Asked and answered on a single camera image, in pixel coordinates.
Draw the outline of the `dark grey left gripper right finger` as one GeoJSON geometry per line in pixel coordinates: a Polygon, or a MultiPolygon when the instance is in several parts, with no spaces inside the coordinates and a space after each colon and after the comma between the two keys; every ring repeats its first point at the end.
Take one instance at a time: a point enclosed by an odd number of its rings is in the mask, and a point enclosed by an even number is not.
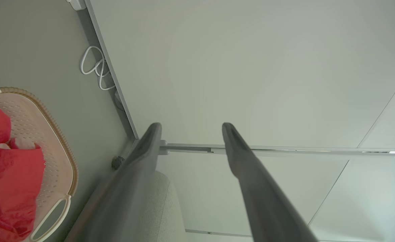
{"type": "Polygon", "coordinates": [[[228,163],[238,179],[254,242],[318,242],[235,126],[222,125],[228,163]]]}

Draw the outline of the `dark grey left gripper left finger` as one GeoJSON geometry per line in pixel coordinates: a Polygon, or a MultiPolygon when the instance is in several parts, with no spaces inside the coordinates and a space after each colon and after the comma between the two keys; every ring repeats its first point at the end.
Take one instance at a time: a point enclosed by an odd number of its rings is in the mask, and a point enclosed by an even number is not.
{"type": "Polygon", "coordinates": [[[127,159],[97,186],[64,242],[134,242],[161,134],[160,123],[148,127],[127,159]]]}

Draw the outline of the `red cloth garment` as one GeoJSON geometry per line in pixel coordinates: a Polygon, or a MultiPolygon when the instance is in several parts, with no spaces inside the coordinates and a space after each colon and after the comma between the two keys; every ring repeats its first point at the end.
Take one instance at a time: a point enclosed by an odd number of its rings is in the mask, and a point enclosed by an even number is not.
{"type": "Polygon", "coordinates": [[[45,170],[41,147],[10,132],[0,109],[0,242],[20,242],[33,231],[45,170]]]}

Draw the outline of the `light grey padded cushion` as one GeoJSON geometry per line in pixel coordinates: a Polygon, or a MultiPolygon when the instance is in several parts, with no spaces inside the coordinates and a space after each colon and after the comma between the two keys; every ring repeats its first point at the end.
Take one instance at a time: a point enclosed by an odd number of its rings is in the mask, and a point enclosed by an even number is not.
{"type": "Polygon", "coordinates": [[[159,171],[147,185],[134,242],[187,242],[176,189],[159,171]]]}

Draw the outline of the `cream perforated laundry basket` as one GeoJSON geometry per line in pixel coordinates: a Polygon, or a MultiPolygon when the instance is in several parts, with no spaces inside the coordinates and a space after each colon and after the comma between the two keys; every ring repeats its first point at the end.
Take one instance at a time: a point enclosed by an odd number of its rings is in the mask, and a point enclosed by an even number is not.
{"type": "Polygon", "coordinates": [[[44,242],[69,212],[78,185],[78,168],[59,126],[35,95],[24,89],[0,87],[0,109],[10,117],[11,136],[40,145],[45,158],[34,228],[22,241],[44,242]]]}

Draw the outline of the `white plastic power box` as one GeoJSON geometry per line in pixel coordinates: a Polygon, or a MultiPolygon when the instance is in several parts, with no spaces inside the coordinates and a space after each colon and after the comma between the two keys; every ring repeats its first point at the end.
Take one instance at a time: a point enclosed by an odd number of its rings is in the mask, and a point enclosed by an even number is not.
{"type": "Polygon", "coordinates": [[[87,8],[85,0],[66,0],[66,1],[70,3],[71,7],[75,11],[80,11],[87,8]]]}

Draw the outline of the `grey metal partition frame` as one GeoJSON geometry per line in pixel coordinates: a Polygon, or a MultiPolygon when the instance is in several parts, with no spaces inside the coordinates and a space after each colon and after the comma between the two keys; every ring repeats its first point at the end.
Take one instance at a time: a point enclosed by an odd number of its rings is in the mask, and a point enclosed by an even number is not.
{"type": "Polygon", "coordinates": [[[395,0],[85,0],[134,138],[395,151],[395,0]]]}

